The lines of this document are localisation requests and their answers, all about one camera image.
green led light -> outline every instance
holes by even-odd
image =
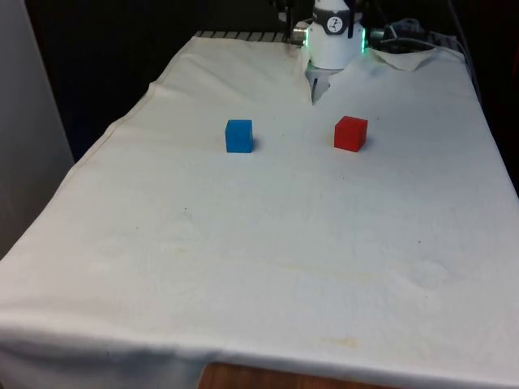
[[[361,52],[364,53],[364,50],[366,50],[366,29],[362,29],[362,44],[361,44]]]

white tablecloth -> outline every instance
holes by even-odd
[[[365,53],[314,106],[297,65],[194,38],[70,171],[0,262],[6,389],[193,388],[212,361],[519,387],[519,202],[464,64]]]

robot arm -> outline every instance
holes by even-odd
[[[362,51],[362,26],[355,23],[356,1],[315,0],[307,30],[311,63],[321,69],[341,70]]]

cable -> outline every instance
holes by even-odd
[[[474,63],[472,62],[472,56],[470,55],[469,45],[467,43],[467,38],[465,33],[463,32],[463,27],[461,26],[460,19],[457,16],[456,8],[454,8],[452,0],[447,0],[448,9],[451,11],[451,15],[453,17],[454,24],[456,24],[456,29],[458,34],[460,34],[461,41],[465,46],[465,58],[472,72],[472,83],[474,84],[474,89],[476,90],[476,95],[478,96],[479,104],[481,101],[481,90],[479,89],[478,76],[476,75],[476,68],[474,67]]]

